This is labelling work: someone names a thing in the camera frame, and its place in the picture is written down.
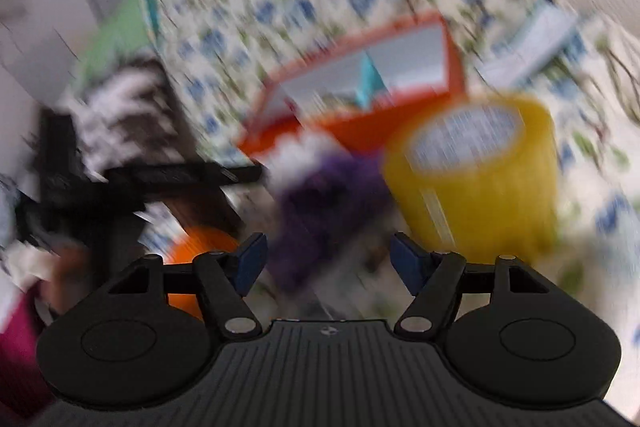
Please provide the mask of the person's hand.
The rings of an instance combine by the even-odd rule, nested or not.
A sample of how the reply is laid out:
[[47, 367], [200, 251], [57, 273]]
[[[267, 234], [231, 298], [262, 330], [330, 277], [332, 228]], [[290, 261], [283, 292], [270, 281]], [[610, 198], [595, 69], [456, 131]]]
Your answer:
[[64, 242], [53, 249], [50, 279], [41, 283], [41, 297], [57, 314], [64, 314], [91, 291], [90, 251]]

